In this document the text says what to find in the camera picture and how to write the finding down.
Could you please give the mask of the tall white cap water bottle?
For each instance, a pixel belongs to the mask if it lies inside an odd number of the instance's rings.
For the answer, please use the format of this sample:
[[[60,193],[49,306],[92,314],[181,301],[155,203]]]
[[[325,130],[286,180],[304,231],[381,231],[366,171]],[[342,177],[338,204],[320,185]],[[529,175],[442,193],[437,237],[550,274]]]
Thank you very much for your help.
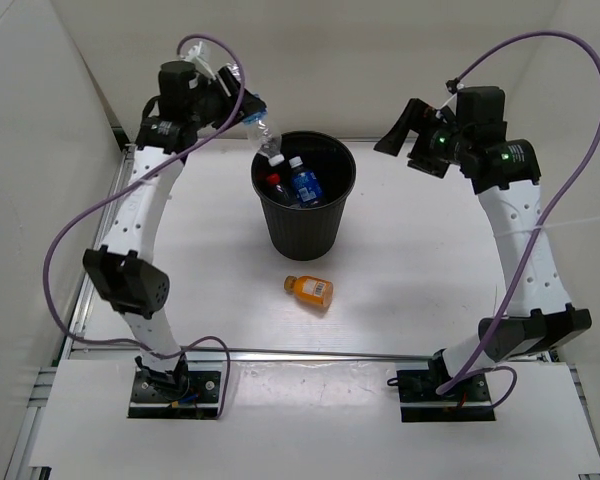
[[[281,153],[282,134],[267,111],[247,117],[242,124],[252,147],[267,158],[271,167],[284,162],[285,158]]]

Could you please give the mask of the red cap water bottle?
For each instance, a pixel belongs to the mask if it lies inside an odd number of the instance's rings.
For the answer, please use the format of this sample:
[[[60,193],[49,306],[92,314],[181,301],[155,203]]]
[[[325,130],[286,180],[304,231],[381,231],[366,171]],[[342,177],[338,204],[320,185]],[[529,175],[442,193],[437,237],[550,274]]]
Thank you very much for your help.
[[[266,183],[269,189],[270,198],[276,203],[291,207],[295,202],[295,196],[282,183],[277,173],[272,173],[266,177]]]

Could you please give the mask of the blue cap water bottle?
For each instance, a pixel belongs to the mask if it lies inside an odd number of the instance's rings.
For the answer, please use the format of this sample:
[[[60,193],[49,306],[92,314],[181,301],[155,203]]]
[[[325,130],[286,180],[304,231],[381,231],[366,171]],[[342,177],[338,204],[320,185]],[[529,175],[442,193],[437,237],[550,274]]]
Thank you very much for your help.
[[[291,168],[291,185],[304,208],[320,207],[326,199],[315,173],[306,167],[299,156],[289,160]]]

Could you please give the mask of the orange juice bottle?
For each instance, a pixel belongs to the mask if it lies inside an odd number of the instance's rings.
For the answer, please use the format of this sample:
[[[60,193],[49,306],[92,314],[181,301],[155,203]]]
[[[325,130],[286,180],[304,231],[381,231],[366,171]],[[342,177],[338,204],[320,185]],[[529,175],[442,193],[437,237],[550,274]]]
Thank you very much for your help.
[[[283,287],[300,302],[322,309],[331,305],[334,293],[332,282],[313,276],[287,276]]]

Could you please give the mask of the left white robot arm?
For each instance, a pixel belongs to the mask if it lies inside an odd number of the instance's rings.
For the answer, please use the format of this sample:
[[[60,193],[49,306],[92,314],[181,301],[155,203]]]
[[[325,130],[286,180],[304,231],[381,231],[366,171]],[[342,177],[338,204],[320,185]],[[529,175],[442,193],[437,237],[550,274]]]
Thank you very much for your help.
[[[136,364],[144,380],[168,400],[186,396],[190,377],[166,317],[170,281],[153,264],[157,230],[184,169],[185,151],[199,131],[235,125],[265,109],[264,102],[242,90],[243,79],[235,65],[212,76],[185,61],[161,66],[159,93],[145,105],[135,140],[132,190],[123,196],[99,248],[83,255],[99,296],[140,344]]]

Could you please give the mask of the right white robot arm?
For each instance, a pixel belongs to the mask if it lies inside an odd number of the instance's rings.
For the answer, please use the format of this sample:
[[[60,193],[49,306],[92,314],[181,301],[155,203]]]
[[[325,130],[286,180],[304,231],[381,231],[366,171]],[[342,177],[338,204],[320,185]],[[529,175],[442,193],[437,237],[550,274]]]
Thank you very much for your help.
[[[592,326],[562,284],[543,230],[540,168],[525,139],[509,140],[504,95],[472,91],[454,109],[412,98],[375,145],[395,156],[408,133],[416,135],[408,167],[442,178],[452,165],[469,179],[496,242],[506,292],[496,313],[480,321],[468,340],[440,350],[429,363],[429,387],[440,399],[460,393],[466,379],[511,357],[565,345]]]

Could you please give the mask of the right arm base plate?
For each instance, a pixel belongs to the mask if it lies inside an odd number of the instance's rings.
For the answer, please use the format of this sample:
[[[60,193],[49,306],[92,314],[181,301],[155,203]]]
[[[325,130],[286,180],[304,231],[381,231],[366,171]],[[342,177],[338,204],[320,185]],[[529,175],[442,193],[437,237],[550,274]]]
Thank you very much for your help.
[[[403,423],[492,422],[494,408],[484,374],[459,382],[440,396],[428,370],[398,370],[387,386],[396,388]]]

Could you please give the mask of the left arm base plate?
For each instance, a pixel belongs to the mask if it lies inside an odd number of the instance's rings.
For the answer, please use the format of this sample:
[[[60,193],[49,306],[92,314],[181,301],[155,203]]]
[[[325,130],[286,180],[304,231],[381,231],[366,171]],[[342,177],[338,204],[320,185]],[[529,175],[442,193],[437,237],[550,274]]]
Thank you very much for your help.
[[[127,417],[153,420],[217,420],[224,408],[224,362],[187,361],[179,386],[160,384],[136,369]]]

